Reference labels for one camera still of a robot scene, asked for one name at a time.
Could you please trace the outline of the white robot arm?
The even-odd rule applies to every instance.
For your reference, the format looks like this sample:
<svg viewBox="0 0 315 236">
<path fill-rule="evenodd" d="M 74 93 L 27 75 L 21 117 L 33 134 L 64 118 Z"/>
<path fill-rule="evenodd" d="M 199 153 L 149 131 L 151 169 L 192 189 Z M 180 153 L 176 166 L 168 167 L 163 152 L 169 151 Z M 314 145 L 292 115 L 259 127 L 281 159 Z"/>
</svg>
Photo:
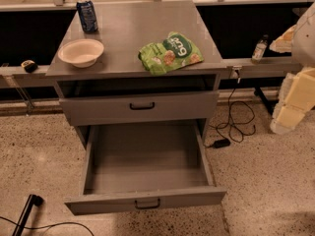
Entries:
<svg viewBox="0 0 315 236">
<path fill-rule="evenodd" d="M 271 130 L 283 135 L 294 130 L 315 106 L 315 3 L 294 26 L 272 42 L 270 49 L 278 53 L 290 52 L 302 65 L 296 75 L 286 74 L 272 115 Z"/>
</svg>

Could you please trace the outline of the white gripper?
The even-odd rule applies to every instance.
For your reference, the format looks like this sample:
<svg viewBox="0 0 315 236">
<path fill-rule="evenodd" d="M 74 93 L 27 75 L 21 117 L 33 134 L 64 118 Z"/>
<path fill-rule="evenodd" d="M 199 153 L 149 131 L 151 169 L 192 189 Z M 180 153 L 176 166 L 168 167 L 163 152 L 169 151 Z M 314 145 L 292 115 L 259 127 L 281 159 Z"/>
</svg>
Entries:
<svg viewBox="0 0 315 236">
<path fill-rule="evenodd" d="M 280 135 L 294 130 L 314 106 L 315 68 L 304 67 L 296 75 L 287 73 L 272 115 L 271 130 Z"/>
</svg>

